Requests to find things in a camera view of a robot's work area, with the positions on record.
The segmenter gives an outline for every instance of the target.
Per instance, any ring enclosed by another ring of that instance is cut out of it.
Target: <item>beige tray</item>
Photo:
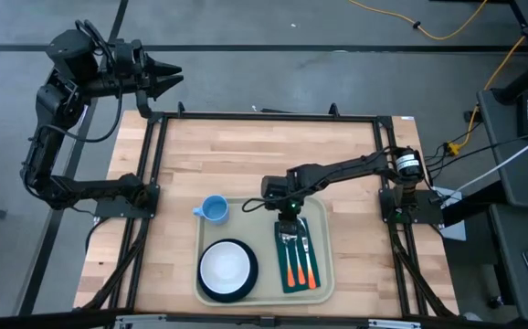
[[[203,219],[198,220],[197,244],[195,248],[195,268],[201,255],[212,243],[221,239],[238,239],[246,243],[258,260],[259,274],[254,289],[246,298],[238,302],[222,303],[209,298],[194,277],[195,296],[209,306],[250,306],[278,304],[310,304],[326,301],[333,293],[335,278],[333,276],[333,259],[327,210],[324,204],[314,197],[305,198],[301,216],[307,218],[311,240],[319,267],[321,287],[302,292],[284,293],[280,281],[280,269],[274,242],[274,222],[277,212],[264,207],[244,213],[242,204],[247,198],[228,198],[229,221],[221,226],[211,225]]]

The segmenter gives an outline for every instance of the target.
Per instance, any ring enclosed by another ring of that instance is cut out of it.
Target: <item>butcher block tabletop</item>
[[[397,145],[410,146],[422,154],[414,119],[392,119]],[[146,180],[150,176],[158,126],[154,127]],[[146,120],[137,111],[123,114],[108,179],[136,172],[145,129]],[[383,136],[387,146],[385,132]],[[193,207],[199,206],[205,196],[259,196],[263,175],[286,175],[286,170],[296,165],[328,165],[374,151],[371,123],[170,119],[158,176],[159,205],[146,241],[135,311],[401,316],[390,240],[378,205],[378,176],[333,184],[315,195],[327,208],[333,253],[335,289],[326,302],[209,307],[199,302],[193,291],[197,221]],[[124,223],[123,218],[113,218],[93,233],[75,306],[88,302],[116,267]],[[458,307],[441,237],[428,225],[413,228],[423,276],[435,294],[456,313]],[[273,242],[270,250],[274,252]],[[414,287],[408,273],[406,278],[410,308],[416,313]],[[129,282],[127,272],[119,306],[125,304]]]

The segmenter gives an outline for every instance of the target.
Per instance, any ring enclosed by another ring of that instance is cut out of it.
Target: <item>concrete floor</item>
[[[119,2],[0,0],[0,43],[47,43],[72,28],[73,20],[78,18],[90,19],[102,35],[108,36]],[[454,30],[477,6],[428,0],[366,1],[370,2],[421,20],[436,35]],[[528,19],[528,1],[522,0],[520,5]],[[120,37],[140,38],[146,44],[435,44],[405,22],[368,13],[346,0],[224,0],[217,4],[203,0],[131,1]],[[509,7],[488,5],[463,34],[445,44],[510,45],[518,37]],[[462,112],[471,110],[476,91],[503,58],[503,54],[339,52],[151,55],[183,67],[185,75],[184,82],[152,105],[156,111],[174,111],[176,103],[182,101],[189,111],[252,111],[255,106],[321,113],[336,102],[343,113],[414,116],[426,154],[464,133]],[[527,56],[515,56],[495,86],[504,85],[527,67]],[[48,213],[42,202],[24,191],[18,171],[28,148],[25,138],[35,129],[35,94],[50,68],[51,62],[43,53],[0,52],[0,207],[8,210],[6,219],[0,220],[0,316],[16,312]],[[115,106],[115,100],[99,101],[90,136],[107,131]],[[135,108],[132,95],[126,98],[124,107]],[[106,175],[114,140],[115,135],[104,143],[86,146],[78,179],[101,179]],[[466,150],[487,144],[480,128]],[[65,158],[66,149],[58,163],[64,163]],[[493,164],[491,153],[474,155],[469,161],[448,167],[438,185],[458,187]],[[91,203],[79,206],[93,209]],[[70,310],[90,227],[89,216],[66,212],[36,313]],[[449,248],[456,251],[453,254],[469,253],[461,245]],[[485,297],[496,289],[489,268],[458,259],[449,257],[449,265],[461,311],[475,312],[491,321],[514,317],[513,308],[492,312],[485,307]],[[478,289],[467,286],[467,277],[480,277]]]

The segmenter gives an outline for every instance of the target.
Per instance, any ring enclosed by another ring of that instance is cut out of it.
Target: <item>blue cup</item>
[[[222,196],[208,196],[201,207],[193,208],[193,214],[215,225],[222,225],[229,219],[229,206]]]

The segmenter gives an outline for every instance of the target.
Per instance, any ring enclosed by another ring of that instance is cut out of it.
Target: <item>cable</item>
[[[443,162],[443,160],[445,160],[445,156],[446,155],[443,154],[442,156],[440,156],[440,159],[438,159],[435,163],[427,164],[427,168],[440,164],[441,162]]]
[[[468,183],[465,183],[463,184],[463,186],[459,187],[458,189],[456,189],[455,191],[453,191],[453,193],[451,193],[449,196],[453,196],[455,195],[456,193],[460,192],[461,190],[463,190],[465,187],[467,186],[471,186],[472,184],[480,181],[482,178],[488,176],[489,174],[495,172],[496,170],[502,168],[503,166],[507,165],[509,162],[511,162],[513,159],[515,159],[516,157],[520,156],[520,154],[524,153],[528,151],[528,145],[526,147],[524,147],[522,150],[518,151],[516,154],[510,156],[507,160],[505,160],[504,162],[502,162],[501,164],[498,164],[496,166],[494,166],[492,169],[490,169],[487,173],[483,174],[483,175],[480,175],[479,177],[469,181]]]
[[[118,109],[116,110],[116,117],[114,118],[114,123],[112,124],[110,130],[106,134],[104,134],[103,136],[101,136],[99,138],[92,138],[92,139],[81,138],[81,137],[77,136],[76,134],[70,133],[70,132],[68,132],[66,130],[63,130],[63,129],[61,129],[61,128],[55,126],[55,125],[52,125],[52,124],[44,124],[44,125],[40,126],[39,129],[48,128],[48,129],[56,131],[58,133],[63,133],[67,137],[71,137],[71,138],[73,138],[76,141],[80,141],[80,142],[84,142],[84,143],[99,143],[99,142],[107,140],[114,133],[114,131],[116,130],[116,127],[118,127],[118,123],[120,122],[121,99],[122,99],[122,84],[121,84],[121,80],[118,80],[118,85],[119,85],[119,88],[118,88]]]
[[[116,61],[111,55],[110,48],[108,47],[108,43],[103,39],[103,37],[100,34],[100,31],[98,31],[98,29],[87,19],[84,22],[81,22],[80,20],[76,20],[75,27],[77,28],[77,30],[83,31],[91,37],[91,40],[93,40],[93,43],[99,49],[101,49],[103,54],[106,55],[106,57],[108,58],[110,65],[114,67],[116,64]]]
[[[440,238],[441,239],[444,239],[445,237],[443,237],[443,234],[440,232],[440,229],[437,228],[437,226],[435,226],[435,224],[428,224],[430,227],[432,227],[432,229],[435,230],[435,232],[437,232],[437,234],[440,235]]]
[[[444,147],[447,143],[453,143],[453,142],[456,142],[459,138],[461,138],[461,137],[465,136],[466,134],[471,133],[471,132],[473,132],[474,130],[476,130],[477,127],[479,127],[480,125],[481,125],[481,122],[477,122],[477,124],[475,125],[475,127],[473,127],[471,130],[467,131],[466,133],[462,134],[461,136],[455,138],[454,140],[452,140],[452,141],[450,141],[450,142],[442,143],[441,145],[439,145],[439,146],[437,147],[437,150],[436,150],[436,152],[435,152],[435,155],[427,156],[427,157],[425,157],[425,159],[428,158],[428,160],[430,160],[430,159],[436,158],[437,155],[438,155],[438,150],[440,150],[441,147]]]
[[[404,15],[400,15],[398,13],[393,13],[393,12],[389,12],[389,11],[382,10],[382,9],[372,8],[371,6],[367,6],[367,5],[362,5],[362,4],[360,4],[360,3],[358,3],[358,2],[356,2],[354,0],[348,0],[348,1],[350,3],[352,3],[352,4],[354,4],[354,5],[361,6],[363,9],[367,9],[367,10],[370,10],[370,11],[373,11],[373,12],[376,12],[376,13],[380,13],[380,14],[384,14],[384,15],[390,15],[390,16],[402,18],[402,19],[406,20],[408,23],[412,24],[413,28],[419,29],[420,32],[422,32],[425,36],[430,37],[431,39],[434,39],[434,40],[437,40],[437,41],[443,41],[443,40],[447,40],[447,39],[450,39],[452,37],[455,37],[460,31],[463,30],[463,28],[465,28],[469,23],[471,23],[473,18],[475,18],[475,16],[477,16],[480,13],[481,9],[483,9],[485,4],[487,4],[487,2],[489,0],[483,0],[483,2],[477,8],[477,10],[473,13],[473,15],[471,15],[471,17],[469,17],[469,19],[466,20],[465,23],[463,23],[463,25],[461,27],[459,27],[455,32],[453,32],[453,33],[451,33],[451,34],[449,34],[447,36],[444,36],[444,37],[435,37],[435,36],[431,35],[430,33],[427,32],[427,30],[425,30],[424,28],[422,28],[420,26],[420,22],[419,21],[414,21],[411,18],[408,18],[408,17],[406,17]]]
[[[100,221],[96,223],[92,228],[90,228],[90,231],[88,232],[88,236],[85,238],[85,253],[88,253],[88,248],[90,247],[90,239],[91,239],[91,235],[93,234],[93,232],[96,230],[96,228],[101,226],[101,224],[105,223],[106,220],[108,219],[109,218],[100,218]]]
[[[76,211],[76,212],[79,212],[79,213],[82,213],[82,214],[90,214],[92,215],[93,217],[96,217],[94,213],[92,213],[91,211],[89,210],[83,210],[83,209],[78,209],[76,208],[75,206],[73,207],[69,207],[69,209],[73,210],[73,211]]]
[[[494,144],[491,144],[491,145],[489,145],[489,146],[481,147],[481,149],[477,149],[477,150],[475,150],[475,151],[472,151],[472,152],[469,152],[469,153],[467,153],[467,154],[464,154],[464,155],[462,155],[462,156],[460,156],[460,157],[457,157],[457,158],[451,160],[449,163],[444,164],[444,165],[442,165],[442,166],[440,166],[439,168],[434,169],[434,170],[440,170],[440,169],[442,169],[442,168],[444,168],[444,167],[446,167],[446,166],[448,166],[448,165],[454,163],[455,161],[458,161],[458,160],[463,159],[463,158],[465,158],[465,157],[468,157],[468,156],[470,156],[470,155],[477,154],[477,153],[479,153],[479,152],[481,152],[481,151],[485,151],[485,150],[491,149],[491,148],[493,148],[493,147],[500,146],[500,145],[504,145],[504,144],[507,144],[507,143],[512,143],[512,142],[515,142],[515,141],[520,141],[520,140],[522,140],[522,139],[526,139],[526,138],[528,138],[528,134],[525,135],[525,136],[522,136],[522,137],[514,138],[514,139],[509,140],[509,141],[505,141],[505,142],[501,142],[501,143],[494,143]]]
[[[434,172],[435,170],[439,170],[439,172],[438,172],[434,177],[432,177],[432,176],[430,177],[430,181],[431,181],[431,182],[434,183],[434,182],[435,182],[435,179],[438,178],[438,176],[440,175],[440,173],[443,172],[440,168],[438,168],[438,169],[434,169],[434,170],[433,170],[433,172]]]
[[[391,147],[390,146],[387,146],[385,148],[382,149],[382,151],[378,152],[376,155],[374,155],[374,157],[367,161],[367,162],[364,162],[364,165],[369,165],[371,164],[373,161],[375,161],[380,155],[384,154],[386,151],[388,151]],[[338,171],[341,171],[341,170],[344,170],[344,169],[352,169],[352,168],[355,168],[357,166],[359,166],[360,164],[356,164],[356,165],[352,165],[352,166],[349,166],[349,167],[346,167],[346,168],[338,168],[338,169],[335,169],[333,171],[331,171],[330,173],[326,174],[325,176],[319,178],[319,180],[317,180],[316,182],[310,184],[309,186],[306,186],[306,187],[303,187],[301,188],[300,190],[297,190],[297,191],[294,191],[292,193],[289,193],[288,195],[286,196],[281,196],[281,197],[275,197],[275,198],[260,198],[260,197],[251,197],[249,198],[248,200],[246,200],[246,202],[244,202],[244,204],[242,205],[242,211],[243,212],[252,212],[252,211],[255,211],[261,207],[264,207],[266,202],[278,202],[278,201],[282,201],[282,200],[286,200],[288,198],[291,198],[293,196],[297,196],[299,195],[300,193],[302,192],[305,192],[307,190],[310,190],[311,188],[317,186],[323,179],[327,178],[329,175],[332,175]],[[248,210],[246,210],[246,206],[251,203],[251,202],[254,202],[254,201],[260,201],[261,204],[255,206],[255,207],[252,207]]]
[[[488,90],[490,88],[491,83],[495,80],[498,73],[500,73],[500,71],[503,69],[503,66],[505,66],[505,63],[508,62],[508,59],[510,59],[515,49],[517,49],[523,43],[524,39],[525,37],[520,37],[518,41],[515,43],[515,45],[513,45],[512,49],[510,49],[510,52],[508,52],[508,54],[505,56],[500,66],[493,72],[490,79],[485,84],[485,87],[483,88],[484,90]],[[479,110],[479,106],[475,105],[475,108],[473,108],[473,113],[471,114],[471,119],[469,122],[469,127],[467,128],[467,131],[471,130],[471,127],[473,126],[473,121],[475,120],[475,114],[477,113],[478,110]],[[460,144],[449,143],[450,149],[453,150],[454,152],[453,155],[459,154],[459,150],[469,142],[469,138],[470,138],[470,133],[467,133],[467,137],[465,137],[465,141],[463,141],[463,143],[460,143]]]
[[[23,175],[23,186],[25,187],[25,190],[28,192],[29,195],[34,196],[34,197],[36,197],[37,199],[39,199],[41,201],[47,202],[47,200],[44,197],[42,197],[42,196],[38,195],[37,193],[33,192],[28,187],[28,182],[27,182],[27,180],[28,180],[28,168],[26,168],[26,167],[27,167],[27,164],[25,164],[25,174]]]

